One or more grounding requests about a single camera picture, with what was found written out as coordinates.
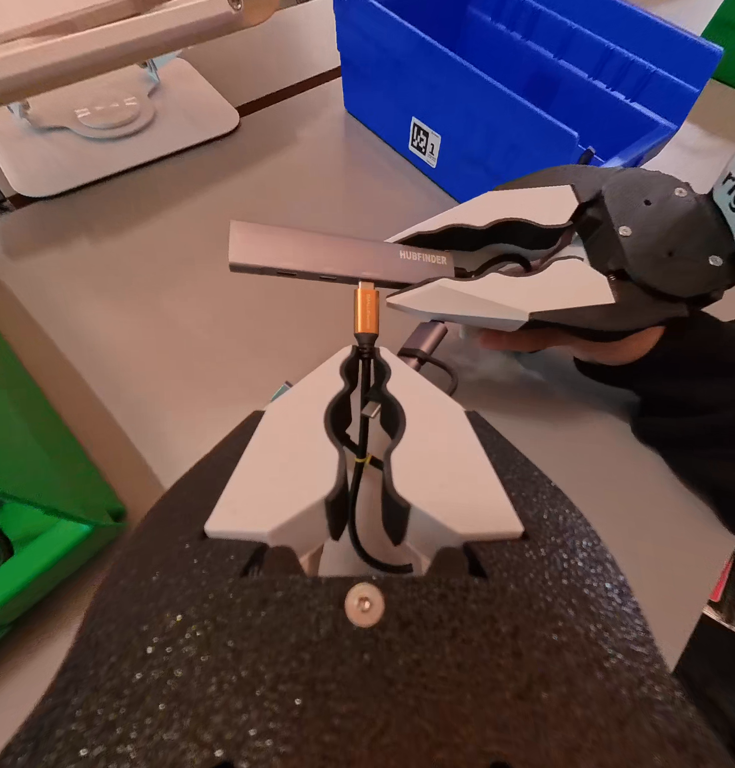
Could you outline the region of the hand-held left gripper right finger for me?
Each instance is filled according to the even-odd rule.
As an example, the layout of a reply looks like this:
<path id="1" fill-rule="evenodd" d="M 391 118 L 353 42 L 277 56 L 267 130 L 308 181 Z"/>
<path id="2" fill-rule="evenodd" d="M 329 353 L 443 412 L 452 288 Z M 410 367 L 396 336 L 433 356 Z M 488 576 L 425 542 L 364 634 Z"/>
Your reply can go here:
<path id="1" fill-rule="evenodd" d="M 432 561 L 444 548 L 521 538 L 524 526 L 467 411 L 383 347 L 373 386 L 389 440 L 381 519 L 392 545 Z"/>

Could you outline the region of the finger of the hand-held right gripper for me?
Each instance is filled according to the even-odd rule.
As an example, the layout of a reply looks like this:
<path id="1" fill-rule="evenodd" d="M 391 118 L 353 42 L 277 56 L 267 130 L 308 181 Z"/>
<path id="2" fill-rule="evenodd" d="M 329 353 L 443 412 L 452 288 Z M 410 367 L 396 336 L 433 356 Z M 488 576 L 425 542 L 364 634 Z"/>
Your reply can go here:
<path id="1" fill-rule="evenodd" d="M 387 239 L 452 254 L 551 254 L 574 238 L 579 200 L 572 186 L 493 190 Z"/>
<path id="2" fill-rule="evenodd" d="M 390 294 L 386 304 L 424 322 L 454 322 L 514 331 L 536 312 L 615 302 L 607 278 L 578 258 L 552 261 L 536 274 L 491 273 L 471 280 L 441 278 Z"/>

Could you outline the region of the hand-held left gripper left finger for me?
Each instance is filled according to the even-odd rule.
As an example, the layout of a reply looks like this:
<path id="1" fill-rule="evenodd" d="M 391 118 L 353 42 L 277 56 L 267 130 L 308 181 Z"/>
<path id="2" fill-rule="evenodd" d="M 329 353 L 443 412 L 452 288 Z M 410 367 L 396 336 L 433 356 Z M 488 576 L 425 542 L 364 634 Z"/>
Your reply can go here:
<path id="1" fill-rule="evenodd" d="M 360 356 L 345 346 L 269 403 L 204 524 L 206 536 L 292 550 L 316 575 L 349 517 Z"/>

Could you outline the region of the blue storage bin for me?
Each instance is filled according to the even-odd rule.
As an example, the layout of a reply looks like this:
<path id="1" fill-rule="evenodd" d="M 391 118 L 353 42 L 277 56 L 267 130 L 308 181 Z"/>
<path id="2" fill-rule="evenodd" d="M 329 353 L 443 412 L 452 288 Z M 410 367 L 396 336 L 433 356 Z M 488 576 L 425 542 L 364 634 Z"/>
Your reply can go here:
<path id="1" fill-rule="evenodd" d="M 346 110 L 458 202 L 656 156 L 722 48 L 618 1 L 336 1 Z"/>

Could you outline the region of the grey USB hub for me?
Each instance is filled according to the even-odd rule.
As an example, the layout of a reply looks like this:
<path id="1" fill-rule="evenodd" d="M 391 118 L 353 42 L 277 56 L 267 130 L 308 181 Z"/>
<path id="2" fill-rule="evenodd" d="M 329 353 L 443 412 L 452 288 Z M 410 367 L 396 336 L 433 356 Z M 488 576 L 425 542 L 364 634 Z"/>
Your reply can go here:
<path id="1" fill-rule="evenodd" d="M 235 220 L 230 269 L 356 287 L 353 332 L 360 358 L 370 359 L 380 333 L 376 289 L 404 290 L 428 280 L 463 276 L 464 254 L 332 236 Z"/>

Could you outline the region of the green divided storage bin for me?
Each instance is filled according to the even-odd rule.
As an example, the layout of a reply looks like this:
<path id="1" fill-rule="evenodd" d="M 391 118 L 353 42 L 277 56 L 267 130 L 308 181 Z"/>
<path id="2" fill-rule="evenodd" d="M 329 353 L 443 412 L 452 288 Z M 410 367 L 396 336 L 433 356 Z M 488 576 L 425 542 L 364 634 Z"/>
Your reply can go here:
<path id="1" fill-rule="evenodd" d="M 117 538 L 125 518 L 0 333 L 0 640 Z"/>

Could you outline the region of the person's right forearm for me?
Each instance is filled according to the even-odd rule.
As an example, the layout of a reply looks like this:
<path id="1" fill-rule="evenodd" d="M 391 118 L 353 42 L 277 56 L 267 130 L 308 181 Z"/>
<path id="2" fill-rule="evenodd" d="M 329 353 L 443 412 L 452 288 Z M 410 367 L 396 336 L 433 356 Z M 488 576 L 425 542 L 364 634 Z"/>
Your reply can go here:
<path id="1" fill-rule="evenodd" d="M 735 320 L 696 312 L 623 366 L 575 360 L 588 378 L 639 399 L 638 440 L 657 452 L 735 536 Z"/>

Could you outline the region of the person's right hand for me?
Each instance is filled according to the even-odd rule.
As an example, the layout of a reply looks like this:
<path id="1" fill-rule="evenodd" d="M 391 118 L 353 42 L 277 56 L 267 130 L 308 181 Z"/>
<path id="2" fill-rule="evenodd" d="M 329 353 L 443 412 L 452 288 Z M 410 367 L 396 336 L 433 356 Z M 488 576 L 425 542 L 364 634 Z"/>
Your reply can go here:
<path id="1" fill-rule="evenodd" d="M 479 345 L 499 352 L 534 353 L 564 349 L 574 358 L 603 366 L 623 366 L 640 360 L 660 341 L 666 328 L 655 326 L 633 333 L 622 340 L 600 342 L 580 339 L 559 329 L 479 330 Z"/>

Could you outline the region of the wooden document stand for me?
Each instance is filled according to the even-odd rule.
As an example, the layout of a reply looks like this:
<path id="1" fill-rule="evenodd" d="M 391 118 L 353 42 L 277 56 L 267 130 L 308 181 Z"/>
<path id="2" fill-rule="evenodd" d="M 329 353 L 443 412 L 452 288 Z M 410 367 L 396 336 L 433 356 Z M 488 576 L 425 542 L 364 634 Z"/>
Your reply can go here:
<path id="1" fill-rule="evenodd" d="M 0 170 L 55 197 L 234 131 L 181 50 L 266 22 L 273 1 L 0 2 Z"/>

